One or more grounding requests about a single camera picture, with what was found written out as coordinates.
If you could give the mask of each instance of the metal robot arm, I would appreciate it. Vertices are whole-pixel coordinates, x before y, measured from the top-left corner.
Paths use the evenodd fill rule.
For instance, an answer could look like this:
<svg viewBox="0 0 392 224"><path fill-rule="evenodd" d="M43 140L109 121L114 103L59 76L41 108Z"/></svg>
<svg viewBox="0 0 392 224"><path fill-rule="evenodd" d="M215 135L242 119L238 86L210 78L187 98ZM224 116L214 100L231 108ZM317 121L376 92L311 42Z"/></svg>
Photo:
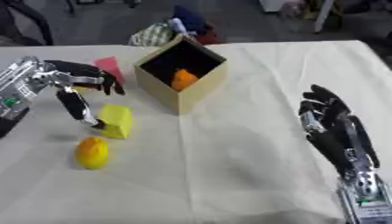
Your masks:
<svg viewBox="0 0 392 224"><path fill-rule="evenodd" d="M103 129L83 97L73 85L97 88L110 94L124 95L116 77L97 67L65 61L41 61L24 57L0 73L0 137L5 136L25 116L34 98L47 86L56 87L57 97L71 116L83 123Z"/></svg>
<svg viewBox="0 0 392 224"><path fill-rule="evenodd" d="M350 224L392 223L389 188L360 119L334 93L313 85L299 110L308 141L336 168L338 195Z"/></svg>

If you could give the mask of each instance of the wrinkled fabric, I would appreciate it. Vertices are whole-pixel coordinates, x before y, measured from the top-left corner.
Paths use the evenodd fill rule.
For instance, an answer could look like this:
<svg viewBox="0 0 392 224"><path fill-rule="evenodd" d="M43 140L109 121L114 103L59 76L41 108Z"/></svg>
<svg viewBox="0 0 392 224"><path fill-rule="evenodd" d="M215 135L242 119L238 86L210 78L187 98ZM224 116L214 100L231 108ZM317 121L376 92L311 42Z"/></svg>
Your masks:
<svg viewBox="0 0 392 224"><path fill-rule="evenodd" d="M0 223L345 223L337 173L306 142L298 119L311 84L331 89L362 120L392 183L391 72L361 42L212 45L227 79L188 115L176 116L137 87L133 64L155 48L3 48L0 67L24 55L93 63L115 56L125 96L84 93L129 105L129 139L108 140L98 171L73 162L96 134L74 121L47 89L0 140Z"/></svg>

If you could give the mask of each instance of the yellow ball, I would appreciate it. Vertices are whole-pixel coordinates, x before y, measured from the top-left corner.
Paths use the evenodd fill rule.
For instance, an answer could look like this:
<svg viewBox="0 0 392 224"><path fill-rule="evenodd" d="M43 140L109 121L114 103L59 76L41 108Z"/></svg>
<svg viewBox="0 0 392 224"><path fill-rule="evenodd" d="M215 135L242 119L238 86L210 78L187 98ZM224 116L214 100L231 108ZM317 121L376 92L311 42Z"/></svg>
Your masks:
<svg viewBox="0 0 392 224"><path fill-rule="evenodd" d="M74 158L87 169L102 168L108 161L109 148L105 140L88 137L76 147Z"/></svg>

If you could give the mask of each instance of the cardboard box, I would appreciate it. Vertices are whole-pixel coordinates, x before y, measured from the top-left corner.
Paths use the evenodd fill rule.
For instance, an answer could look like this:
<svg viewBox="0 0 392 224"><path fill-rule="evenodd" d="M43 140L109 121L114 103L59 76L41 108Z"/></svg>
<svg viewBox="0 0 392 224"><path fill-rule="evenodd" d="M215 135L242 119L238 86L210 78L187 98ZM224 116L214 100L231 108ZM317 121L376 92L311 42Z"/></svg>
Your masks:
<svg viewBox="0 0 392 224"><path fill-rule="evenodd" d="M221 84L227 74L227 60L183 36L135 64L139 87L176 114L188 113L205 95ZM191 86L178 92L171 88L174 74L186 69L198 76Z"/></svg>

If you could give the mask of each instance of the plaid fabric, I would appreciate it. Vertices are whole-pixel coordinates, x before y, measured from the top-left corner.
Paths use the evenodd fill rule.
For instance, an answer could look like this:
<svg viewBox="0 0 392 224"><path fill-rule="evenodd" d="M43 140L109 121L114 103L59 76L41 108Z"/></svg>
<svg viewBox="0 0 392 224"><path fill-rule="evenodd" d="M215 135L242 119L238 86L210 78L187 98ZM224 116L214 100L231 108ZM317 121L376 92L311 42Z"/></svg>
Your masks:
<svg viewBox="0 0 392 224"><path fill-rule="evenodd" d="M130 37L129 46L162 46L173 38L173 30L166 23L153 24Z"/></svg>

